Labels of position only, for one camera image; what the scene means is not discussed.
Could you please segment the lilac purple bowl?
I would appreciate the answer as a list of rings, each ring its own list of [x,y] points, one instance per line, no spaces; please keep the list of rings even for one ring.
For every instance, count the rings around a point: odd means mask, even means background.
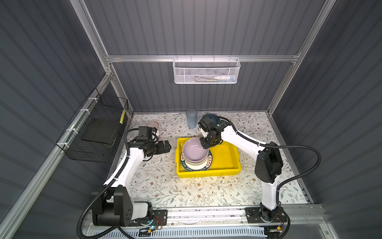
[[[183,145],[183,155],[188,162],[200,163],[208,154],[209,150],[203,148],[200,138],[190,138]]]

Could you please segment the dark green rimmed plate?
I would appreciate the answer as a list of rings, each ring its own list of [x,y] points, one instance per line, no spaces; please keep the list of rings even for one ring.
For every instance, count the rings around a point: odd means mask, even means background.
[[[186,158],[185,158],[185,156],[184,156],[184,154],[182,153],[181,154],[181,159],[180,159],[180,163],[181,163],[181,166],[183,167],[183,169],[185,170],[185,171],[187,171],[187,172],[192,172],[192,171],[206,171],[206,170],[209,170],[210,169],[210,167],[212,166],[212,162],[213,162],[213,156],[212,156],[212,152],[209,150],[209,153],[208,153],[208,156],[204,159],[204,160],[208,160],[208,162],[207,162],[207,165],[206,165],[206,167],[204,167],[203,169],[201,169],[201,170],[191,170],[190,168],[188,168],[186,165],[185,165],[185,163],[184,163],[184,161],[186,160]]]

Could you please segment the dark blue bowl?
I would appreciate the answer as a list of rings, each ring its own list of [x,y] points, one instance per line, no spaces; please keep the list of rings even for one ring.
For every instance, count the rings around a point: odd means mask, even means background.
[[[207,121],[209,119],[214,123],[218,123],[220,121],[220,117],[217,116],[216,114],[205,114],[203,115],[202,119],[204,121]]]

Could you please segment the pink plastic cup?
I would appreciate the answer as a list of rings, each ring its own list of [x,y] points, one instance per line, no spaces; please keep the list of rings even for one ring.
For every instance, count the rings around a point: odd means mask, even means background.
[[[155,128],[157,130],[156,135],[158,136],[158,139],[161,140],[160,125],[157,121],[150,121],[146,126]]]

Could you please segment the yellow plastic bin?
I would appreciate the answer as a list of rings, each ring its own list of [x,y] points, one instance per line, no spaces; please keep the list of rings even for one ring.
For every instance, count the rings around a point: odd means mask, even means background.
[[[240,155],[238,148],[234,145],[223,142],[222,144],[210,148],[213,156],[212,166],[206,171],[187,172],[180,163],[181,154],[183,153],[183,145],[188,138],[177,139],[176,149],[176,172],[180,178],[197,178],[197,177],[215,177],[236,175],[241,171]]]

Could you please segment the light green bowl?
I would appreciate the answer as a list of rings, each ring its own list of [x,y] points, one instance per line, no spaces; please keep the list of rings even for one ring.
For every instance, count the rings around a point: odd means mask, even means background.
[[[191,170],[201,170],[206,167],[208,160],[201,161],[199,163],[192,163],[187,160],[184,161],[185,165]]]

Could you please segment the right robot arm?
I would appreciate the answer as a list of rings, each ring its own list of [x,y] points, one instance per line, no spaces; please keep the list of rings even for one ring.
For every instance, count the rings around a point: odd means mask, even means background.
[[[262,182],[261,206],[269,211],[276,209],[279,204],[277,187],[280,184],[284,164],[280,151],[273,148],[275,144],[264,144],[257,141],[223,120],[210,125],[200,122],[199,128],[203,135],[200,141],[204,148],[215,147],[222,141],[228,142],[256,160],[254,172]]]

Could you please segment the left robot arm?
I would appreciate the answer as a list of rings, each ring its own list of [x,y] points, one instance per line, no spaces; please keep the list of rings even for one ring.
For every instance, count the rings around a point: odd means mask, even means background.
[[[150,224],[153,221],[153,207],[149,202],[132,202],[129,184],[138,166],[146,156],[170,152],[167,140],[157,143],[130,142],[122,162],[106,180],[104,186],[112,183],[106,192],[91,206],[93,224],[96,226],[128,227],[135,221],[138,224]]]

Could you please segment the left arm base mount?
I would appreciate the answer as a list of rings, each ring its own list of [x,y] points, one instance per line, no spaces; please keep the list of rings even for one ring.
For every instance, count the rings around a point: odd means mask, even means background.
[[[153,210],[149,211],[145,218],[134,219],[129,227],[149,227],[149,226],[166,226],[168,219],[168,210]]]

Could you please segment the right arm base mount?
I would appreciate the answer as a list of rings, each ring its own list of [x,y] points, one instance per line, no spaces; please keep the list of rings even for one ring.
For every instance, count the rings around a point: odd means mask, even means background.
[[[244,210],[248,223],[254,224],[287,222],[287,215],[280,205],[277,205],[273,210],[266,208],[262,204],[257,207],[247,207]]]

